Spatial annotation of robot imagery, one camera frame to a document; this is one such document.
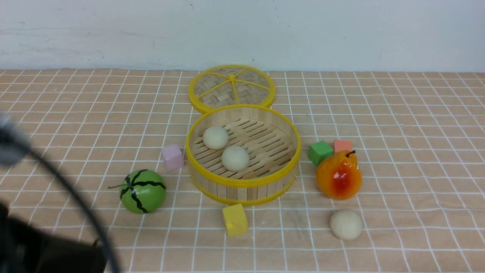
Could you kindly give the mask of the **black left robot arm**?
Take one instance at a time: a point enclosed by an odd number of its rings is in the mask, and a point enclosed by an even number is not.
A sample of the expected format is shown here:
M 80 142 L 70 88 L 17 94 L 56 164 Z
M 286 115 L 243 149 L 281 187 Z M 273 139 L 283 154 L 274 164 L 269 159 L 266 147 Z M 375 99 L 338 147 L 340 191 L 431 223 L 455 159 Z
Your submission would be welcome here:
M 102 248 L 40 231 L 1 204 L 2 273 L 103 273 Z

